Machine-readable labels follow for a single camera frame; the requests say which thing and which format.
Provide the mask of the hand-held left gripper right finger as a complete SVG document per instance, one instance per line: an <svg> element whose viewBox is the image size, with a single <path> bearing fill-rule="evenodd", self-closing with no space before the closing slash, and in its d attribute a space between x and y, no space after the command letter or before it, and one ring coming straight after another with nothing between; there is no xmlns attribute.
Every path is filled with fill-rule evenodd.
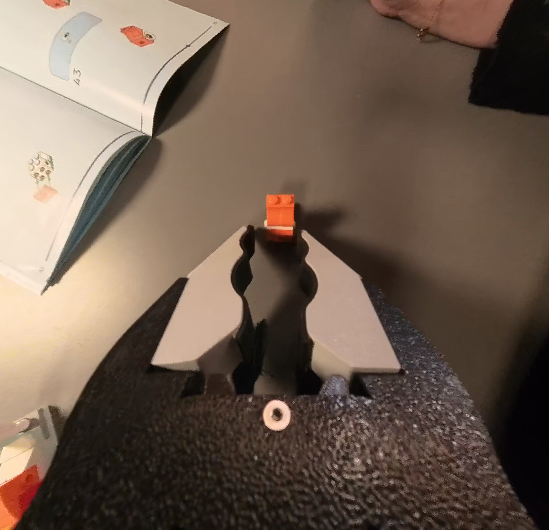
<svg viewBox="0 0 549 530"><path fill-rule="evenodd" d="M301 238L313 279L305 309L312 371L320 378L399 373L401 364L361 276L307 231Z"/></svg>

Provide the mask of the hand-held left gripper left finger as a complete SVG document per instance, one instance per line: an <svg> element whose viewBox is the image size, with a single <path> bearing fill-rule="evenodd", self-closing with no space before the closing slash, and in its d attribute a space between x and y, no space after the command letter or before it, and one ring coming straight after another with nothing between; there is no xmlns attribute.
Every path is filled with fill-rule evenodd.
<svg viewBox="0 0 549 530"><path fill-rule="evenodd" d="M189 273L153 366L231 374L253 364L255 327L245 292L254 253L255 228L243 226Z"/></svg>

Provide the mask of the person's right forearm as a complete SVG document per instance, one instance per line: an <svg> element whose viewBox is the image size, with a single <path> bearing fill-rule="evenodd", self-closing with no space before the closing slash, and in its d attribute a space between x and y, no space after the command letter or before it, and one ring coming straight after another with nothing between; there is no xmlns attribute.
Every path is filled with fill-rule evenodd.
<svg viewBox="0 0 549 530"><path fill-rule="evenodd" d="M445 0L425 34L481 49L470 103L548 115L548 0Z"/></svg>

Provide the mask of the open lego instruction booklet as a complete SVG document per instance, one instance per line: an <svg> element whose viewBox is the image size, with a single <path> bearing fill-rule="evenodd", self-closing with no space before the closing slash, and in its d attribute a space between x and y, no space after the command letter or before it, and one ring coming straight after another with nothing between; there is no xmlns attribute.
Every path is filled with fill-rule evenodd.
<svg viewBox="0 0 549 530"><path fill-rule="evenodd" d="M1 275L41 295L228 23L168 0L1 0Z"/></svg>

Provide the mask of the small orange white lego assembly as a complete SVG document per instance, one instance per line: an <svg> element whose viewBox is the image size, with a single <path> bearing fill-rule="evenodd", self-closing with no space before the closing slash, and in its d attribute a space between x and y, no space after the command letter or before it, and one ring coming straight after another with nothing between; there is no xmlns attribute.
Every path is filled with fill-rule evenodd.
<svg viewBox="0 0 549 530"><path fill-rule="evenodd" d="M295 240L295 198L293 194L268 194L266 196L266 241L291 243Z"/></svg>

